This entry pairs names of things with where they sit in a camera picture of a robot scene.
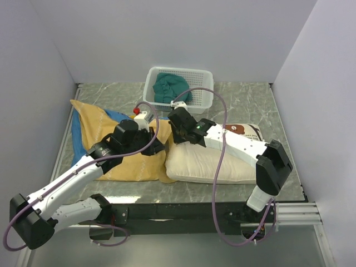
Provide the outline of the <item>blue yellow Pikachu pillowcase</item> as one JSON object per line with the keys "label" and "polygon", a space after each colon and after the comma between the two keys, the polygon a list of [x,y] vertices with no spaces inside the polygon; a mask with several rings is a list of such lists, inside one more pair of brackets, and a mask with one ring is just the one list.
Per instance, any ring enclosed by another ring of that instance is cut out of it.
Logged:
{"label": "blue yellow Pikachu pillowcase", "polygon": [[[72,115],[72,165],[91,148],[102,140],[104,136],[114,131],[114,128],[123,120],[131,117],[112,110],[104,110],[95,105],[71,100]],[[173,183],[175,180],[166,174],[165,160],[172,139],[171,126],[168,120],[159,120],[157,139],[166,148],[153,156],[136,154],[123,158],[123,162],[99,178],[101,181],[144,182],[159,180],[163,183]]]}

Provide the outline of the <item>cream pillow with bear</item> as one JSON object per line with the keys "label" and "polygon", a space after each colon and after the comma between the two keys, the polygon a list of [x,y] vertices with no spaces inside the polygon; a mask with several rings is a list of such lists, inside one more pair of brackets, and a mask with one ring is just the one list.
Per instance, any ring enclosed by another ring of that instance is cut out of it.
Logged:
{"label": "cream pillow with bear", "polygon": [[[198,144],[189,142],[176,144],[172,133],[165,160],[166,174],[172,180],[211,184],[220,155],[220,150],[205,148]],[[226,152],[217,183],[254,184],[255,168]]]}

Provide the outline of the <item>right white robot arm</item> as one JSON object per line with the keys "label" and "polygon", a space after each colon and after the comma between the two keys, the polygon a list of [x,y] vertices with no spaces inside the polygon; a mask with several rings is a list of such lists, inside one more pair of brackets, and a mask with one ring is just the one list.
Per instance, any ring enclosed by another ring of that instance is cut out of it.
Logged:
{"label": "right white robot arm", "polygon": [[264,215],[265,205],[279,194],[293,170],[283,145],[277,140],[267,143],[249,139],[205,118],[196,121],[183,107],[172,110],[168,119],[174,143],[189,142],[216,149],[255,168],[256,186],[246,202],[244,215],[251,222],[258,221]]}

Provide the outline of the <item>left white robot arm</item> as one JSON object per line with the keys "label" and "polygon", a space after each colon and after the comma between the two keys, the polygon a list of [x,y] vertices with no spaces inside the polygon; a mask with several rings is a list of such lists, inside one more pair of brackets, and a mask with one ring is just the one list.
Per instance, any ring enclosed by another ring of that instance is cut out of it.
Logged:
{"label": "left white robot arm", "polygon": [[74,164],[67,172],[27,197],[17,194],[10,201],[9,225],[31,250],[49,241],[62,229],[90,221],[110,227],[112,205],[101,194],[66,205],[64,202],[89,182],[108,173],[123,158],[152,156],[164,149],[157,139],[159,128],[145,119],[123,120]]}

